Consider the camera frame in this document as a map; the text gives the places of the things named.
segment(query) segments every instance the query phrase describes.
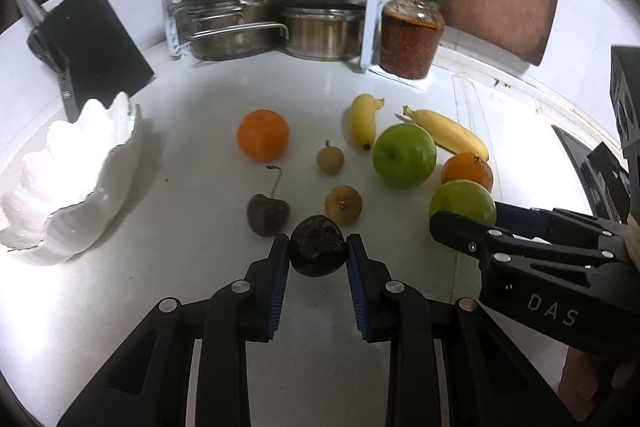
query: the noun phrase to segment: cooking pot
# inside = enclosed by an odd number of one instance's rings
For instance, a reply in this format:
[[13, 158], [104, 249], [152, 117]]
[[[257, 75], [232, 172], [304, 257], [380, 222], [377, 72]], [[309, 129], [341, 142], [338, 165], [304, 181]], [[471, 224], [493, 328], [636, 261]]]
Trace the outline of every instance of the cooking pot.
[[287, 7], [287, 53], [307, 60], [348, 60], [360, 54], [364, 9], [359, 7]]
[[274, 0], [185, 3], [175, 12], [178, 37], [200, 60], [250, 57], [282, 45], [287, 27]]

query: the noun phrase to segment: green apple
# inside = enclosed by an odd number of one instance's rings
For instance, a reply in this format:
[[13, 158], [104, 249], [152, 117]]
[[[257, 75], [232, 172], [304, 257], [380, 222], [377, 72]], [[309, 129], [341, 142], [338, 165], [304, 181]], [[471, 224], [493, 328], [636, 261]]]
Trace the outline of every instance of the green apple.
[[436, 144], [430, 134], [412, 123], [392, 125], [373, 145], [373, 168], [395, 188], [420, 185], [436, 166]]
[[445, 183], [436, 190], [429, 205], [429, 218], [438, 210], [448, 210], [488, 227], [495, 225], [494, 198], [482, 185], [469, 180]]

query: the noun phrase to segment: orange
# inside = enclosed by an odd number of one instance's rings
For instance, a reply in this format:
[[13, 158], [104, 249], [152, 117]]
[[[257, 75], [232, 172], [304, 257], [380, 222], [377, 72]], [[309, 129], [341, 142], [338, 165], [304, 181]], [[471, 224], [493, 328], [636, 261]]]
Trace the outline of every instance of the orange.
[[257, 109], [240, 122], [238, 147], [258, 162], [270, 162], [284, 154], [289, 142], [289, 124], [275, 111]]
[[447, 160], [440, 172], [444, 185], [455, 180], [469, 180], [482, 185], [489, 192], [494, 188], [494, 173], [489, 164], [472, 152], [461, 152]]

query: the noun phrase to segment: banana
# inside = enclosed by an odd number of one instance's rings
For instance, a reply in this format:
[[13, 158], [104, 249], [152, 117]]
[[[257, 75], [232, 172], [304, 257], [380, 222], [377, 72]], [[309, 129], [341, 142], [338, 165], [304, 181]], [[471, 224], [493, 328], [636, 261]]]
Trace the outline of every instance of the banana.
[[384, 98], [364, 92], [353, 100], [349, 111], [349, 129], [353, 144], [369, 151], [376, 140], [376, 111], [385, 105]]
[[484, 142], [458, 122], [427, 109], [412, 111], [407, 105], [402, 106], [402, 114], [427, 131], [433, 141], [444, 149], [455, 154], [471, 151], [484, 161], [489, 159], [489, 151]]

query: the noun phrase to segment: glass jar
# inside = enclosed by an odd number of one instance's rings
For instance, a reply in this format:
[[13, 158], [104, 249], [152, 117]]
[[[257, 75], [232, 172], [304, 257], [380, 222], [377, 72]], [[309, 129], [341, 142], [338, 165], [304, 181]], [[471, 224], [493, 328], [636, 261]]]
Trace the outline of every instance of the glass jar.
[[444, 31], [441, 0], [391, 0], [382, 10], [380, 67], [417, 80], [426, 76]]

